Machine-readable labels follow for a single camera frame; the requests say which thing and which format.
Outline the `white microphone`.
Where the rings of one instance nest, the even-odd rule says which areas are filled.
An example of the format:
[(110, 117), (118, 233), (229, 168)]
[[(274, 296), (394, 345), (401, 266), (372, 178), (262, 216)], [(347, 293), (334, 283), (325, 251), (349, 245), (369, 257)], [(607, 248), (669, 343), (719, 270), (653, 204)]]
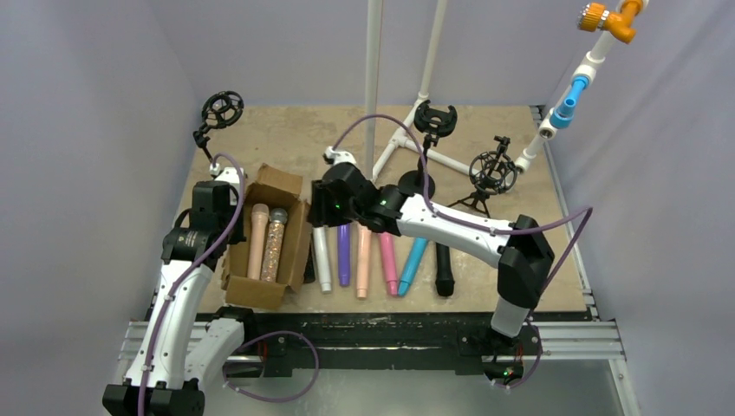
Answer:
[(313, 229), (313, 254), (320, 290), (323, 294), (330, 294), (333, 288), (325, 227)]

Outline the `aluminium rail frame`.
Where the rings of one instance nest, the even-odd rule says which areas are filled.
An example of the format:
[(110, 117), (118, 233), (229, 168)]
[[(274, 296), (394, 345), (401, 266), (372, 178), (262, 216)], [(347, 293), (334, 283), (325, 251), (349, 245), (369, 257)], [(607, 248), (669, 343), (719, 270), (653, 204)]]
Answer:
[[(429, 199), (426, 192), (423, 192), (421, 195), (423, 195), (424, 198)], [(545, 228), (539, 224), (538, 227), (545, 236)], [(563, 258), (555, 255), (555, 260), (551, 266), (550, 274), (547, 278), (544, 289), (551, 281), (552, 277), (556, 274), (562, 262)], [(496, 271), (495, 268), (489, 266), (488, 264), (483, 264), (486, 268), (492, 268)], [(206, 335), (211, 333), (212, 322), (217, 318), (240, 318), (242, 319), (244, 324), (243, 317), (232, 317), (226, 315), (227, 312), (232, 312), (235, 309), (240, 309), (243, 312), (258, 313), (254, 310), (239, 306), (223, 307), (219, 309), (216, 313), (212, 314), (208, 320), (204, 320), (199, 316), (197, 311), (196, 321), (192, 329), (189, 347), (195, 348)], [(538, 320), (534, 318), (532, 313), (533, 310), (530, 312), (530, 315), (527, 317), (524, 324), (529, 324), (538, 329), (541, 336), (543, 350), (542, 354), (533, 361), (534, 363), (538, 363), (543, 359), (611, 361), (623, 358), (623, 348), (621, 345), (621, 340), (617, 336), (615, 336), (615, 325), (611, 322), (546, 322), (544, 320)], [(124, 353), (124, 355), (130, 360), (130, 366), (133, 363), (137, 349), (141, 346), (149, 320), (150, 316), (146, 322), (138, 325), (138, 330), (140, 331), (138, 347), (134, 350), (128, 349)], [(246, 341), (246, 344), (247, 346), (253, 346), (255, 345), (255, 341)], [(224, 360), (224, 365), (216, 371), (211, 381), (206, 384), (205, 390), (215, 378), (226, 376), (226, 367), (228, 364), (230, 364), (230, 362), (228, 361), (229, 355), (230, 353), (227, 354)], [(493, 385), (504, 390), (511, 390), (513, 388), (521, 386), (525, 381), (529, 379), (531, 375), (531, 369), (523, 367), (523, 370), (524, 373), (522, 377), (518, 380), (510, 380), (508, 378), (500, 380), (492, 379), (488, 376), (486, 377)]]

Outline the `round base mic stand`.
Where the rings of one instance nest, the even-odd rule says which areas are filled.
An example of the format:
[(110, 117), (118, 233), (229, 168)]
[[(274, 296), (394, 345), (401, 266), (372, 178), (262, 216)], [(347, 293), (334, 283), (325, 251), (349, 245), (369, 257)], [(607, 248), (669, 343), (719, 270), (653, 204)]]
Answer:
[[(422, 155), (428, 159), (428, 151), (432, 146), (437, 146), (439, 140), (453, 133), (457, 120), (458, 112), (455, 106), (450, 105), (446, 111), (436, 107), (431, 107), (430, 100), (422, 101), (414, 112), (414, 127), (424, 134), (422, 147)], [(405, 172), (399, 179), (398, 187), (407, 194), (422, 194), (424, 184), (428, 184), (428, 196), (431, 198), (436, 189), (436, 184), (431, 176), (425, 181), (425, 167), (420, 161), (417, 162), (417, 168), (412, 171)]]

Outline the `pink microphone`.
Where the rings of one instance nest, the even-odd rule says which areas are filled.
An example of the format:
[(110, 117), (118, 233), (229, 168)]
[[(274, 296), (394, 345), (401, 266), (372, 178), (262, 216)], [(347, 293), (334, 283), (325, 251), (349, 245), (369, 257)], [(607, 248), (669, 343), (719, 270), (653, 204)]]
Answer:
[(395, 248), (393, 236), (389, 233), (381, 233), (380, 250), (383, 277), (386, 284), (387, 293), (390, 296), (398, 295), (398, 276), (395, 260)]

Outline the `glitter sequin microphone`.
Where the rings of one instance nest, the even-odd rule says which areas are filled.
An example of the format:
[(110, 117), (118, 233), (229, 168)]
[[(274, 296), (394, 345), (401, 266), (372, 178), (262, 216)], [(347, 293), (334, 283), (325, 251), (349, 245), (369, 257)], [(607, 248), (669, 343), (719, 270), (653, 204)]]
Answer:
[(287, 221), (288, 212), (284, 209), (276, 208), (270, 212), (260, 273), (261, 281), (276, 281)]

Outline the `purple microphone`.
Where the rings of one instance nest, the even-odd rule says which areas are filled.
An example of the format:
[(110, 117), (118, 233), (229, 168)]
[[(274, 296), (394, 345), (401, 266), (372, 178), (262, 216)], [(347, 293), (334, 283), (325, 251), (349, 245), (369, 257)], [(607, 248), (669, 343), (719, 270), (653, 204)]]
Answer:
[(337, 229), (337, 267), (339, 284), (348, 287), (351, 280), (351, 235), (350, 225), (340, 225)]

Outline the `PVC pipe with coloured fittings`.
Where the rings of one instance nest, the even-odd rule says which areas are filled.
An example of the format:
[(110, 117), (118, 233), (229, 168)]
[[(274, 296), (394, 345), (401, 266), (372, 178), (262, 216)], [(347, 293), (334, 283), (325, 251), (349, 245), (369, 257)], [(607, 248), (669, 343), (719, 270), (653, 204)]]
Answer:
[(634, 20), (648, 5), (648, 0), (624, 0), (613, 9), (596, 2), (584, 6), (577, 19), (577, 28), (601, 34), (572, 73), (556, 105), (543, 117), (530, 144), (516, 158), (515, 165), (520, 173), (529, 171), (544, 143), (553, 140), (558, 132), (572, 124), (582, 94), (594, 83), (614, 43), (629, 44), (633, 41), (636, 35)]

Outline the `blue microphone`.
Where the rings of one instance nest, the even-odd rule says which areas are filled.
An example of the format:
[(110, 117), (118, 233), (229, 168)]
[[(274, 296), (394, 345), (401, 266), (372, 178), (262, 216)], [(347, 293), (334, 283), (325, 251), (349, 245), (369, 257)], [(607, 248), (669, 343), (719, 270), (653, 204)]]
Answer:
[(399, 280), (399, 286), (397, 289), (397, 295), (399, 297), (405, 296), (412, 286), (413, 280), (422, 262), (422, 258), (426, 251), (427, 245), (428, 240), (425, 238), (417, 237), (413, 240), (411, 249), (409, 251)]

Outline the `tripod shock mount stand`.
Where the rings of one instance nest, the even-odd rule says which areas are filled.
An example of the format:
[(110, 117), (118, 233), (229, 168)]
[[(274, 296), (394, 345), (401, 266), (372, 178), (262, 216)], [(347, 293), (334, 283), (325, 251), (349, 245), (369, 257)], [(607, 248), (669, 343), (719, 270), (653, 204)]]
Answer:
[(233, 126), (243, 113), (243, 97), (232, 90), (215, 93), (203, 104), (201, 122), (198, 129), (192, 133), (192, 136), (195, 145), (205, 154), (210, 163), (213, 162), (213, 155), (207, 147), (211, 139), (208, 136), (209, 132)]
[(470, 164), (468, 176), (474, 191), (449, 204), (449, 207), (462, 205), (490, 218), (487, 200), (507, 193), (516, 184), (519, 168), (507, 153), (511, 139), (506, 136), (493, 139), (498, 143), (496, 148), (479, 154)]

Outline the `black microphone orange cap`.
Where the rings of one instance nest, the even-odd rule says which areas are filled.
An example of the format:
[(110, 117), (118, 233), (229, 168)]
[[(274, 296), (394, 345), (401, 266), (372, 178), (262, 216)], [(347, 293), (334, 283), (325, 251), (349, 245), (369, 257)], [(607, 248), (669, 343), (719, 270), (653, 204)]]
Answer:
[(454, 293), (455, 280), (452, 273), (452, 261), (450, 249), (443, 245), (435, 244), (436, 276), (435, 289), (439, 296), (450, 297)]

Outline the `white PVC pipe frame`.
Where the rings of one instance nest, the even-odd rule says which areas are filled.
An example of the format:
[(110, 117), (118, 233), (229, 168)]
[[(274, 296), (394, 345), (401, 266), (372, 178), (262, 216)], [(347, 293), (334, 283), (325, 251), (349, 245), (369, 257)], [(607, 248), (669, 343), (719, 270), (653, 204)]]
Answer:
[[(379, 87), (380, 57), (381, 57), (381, 31), (383, 17), (383, 2), (379, 0), (369, 0), (367, 2), (367, 51), (365, 66), (365, 113), (375, 114), (377, 112), (377, 94)], [(443, 23), (445, 20), (448, 2), (446, 0), (438, 0), (431, 30), (429, 45), (426, 52), (425, 65), (423, 75), (421, 77), (420, 90), (413, 106), (408, 111), (406, 118), (403, 120), (405, 125), (413, 122), (415, 110), (419, 104), (429, 99), (429, 88), (431, 84), (432, 74), (436, 55), (439, 47), (439, 39), (441, 37)], [(399, 148), (406, 148), (416, 153), (421, 151), (419, 145), (415, 145), (409, 139), (405, 129), (396, 128), (394, 133), (388, 140), (384, 150), (380, 155), (375, 154), (375, 132), (376, 126), (373, 121), (366, 123), (363, 172), (367, 174), (369, 179), (377, 179), (386, 163), (390, 160), (392, 154)], [(442, 153), (431, 150), (428, 152), (428, 158), (438, 162), (443, 166), (453, 169), (463, 174), (476, 173), (476, 169), (470, 168), (465, 163), (445, 156)]]

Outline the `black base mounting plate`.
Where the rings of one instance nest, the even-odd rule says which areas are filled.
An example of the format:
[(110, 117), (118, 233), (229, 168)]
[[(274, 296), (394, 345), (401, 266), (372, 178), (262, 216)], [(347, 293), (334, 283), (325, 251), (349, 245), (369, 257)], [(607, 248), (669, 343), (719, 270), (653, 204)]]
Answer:
[[(490, 312), (253, 313), (228, 361), (252, 363), (265, 377), (296, 369), (451, 371), (518, 380), (542, 350), (537, 328), (508, 338), (491, 329)], [(247, 346), (253, 340), (255, 345)]]

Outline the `cardboard box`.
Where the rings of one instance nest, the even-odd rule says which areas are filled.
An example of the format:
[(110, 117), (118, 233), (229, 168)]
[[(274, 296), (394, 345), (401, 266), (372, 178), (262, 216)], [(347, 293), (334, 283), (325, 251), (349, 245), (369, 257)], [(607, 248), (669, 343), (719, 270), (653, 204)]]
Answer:
[[(312, 226), (307, 221), (310, 205), (300, 198), (302, 183), (303, 178), (299, 175), (262, 164), (257, 176), (247, 185), (243, 207), (246, 240), (228, 249), (221, 277), (227, 303), (248, 308), (279, 309), (288, 291), (300, 291), (309, 260), (312, 233)], [(273, 282), (247, 277), (250, 249), (257, 239), (251, 212), (257, 204), (267, 205), (270, 210), (284, 209), (288, 214)]]

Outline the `black sparkly microphone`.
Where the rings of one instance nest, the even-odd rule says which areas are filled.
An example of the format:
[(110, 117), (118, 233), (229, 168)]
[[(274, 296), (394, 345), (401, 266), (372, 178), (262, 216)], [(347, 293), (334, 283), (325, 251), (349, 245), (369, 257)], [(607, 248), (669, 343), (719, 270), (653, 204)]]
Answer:
[(313, 251), (312, 246), (309, 247), (309, 254), (307, 257), (307, 262), (305, 265), (305, 269), (303, 272), (303, 283), (313, 283), (316, 280), (316, 272), (315, 272), (315, 265), (314, 265), (314, 258), (313, 258)]

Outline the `beige microphone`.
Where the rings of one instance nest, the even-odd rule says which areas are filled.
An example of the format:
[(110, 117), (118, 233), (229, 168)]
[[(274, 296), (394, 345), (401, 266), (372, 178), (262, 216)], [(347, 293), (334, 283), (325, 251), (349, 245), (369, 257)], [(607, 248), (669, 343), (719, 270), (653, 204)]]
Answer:
[(263, 250), (265, 245), (265, 233), (269, 223), (270, 209), (266, 204), (255, 204), (250, 215), (250, 251), (246, 276), (252, 280), (259, 280)]
[(355, 295), (358, 300), (368, 298), (371, 266), (372, 232), (365, 226), (358, 227), (358, 253), (356, 266)]

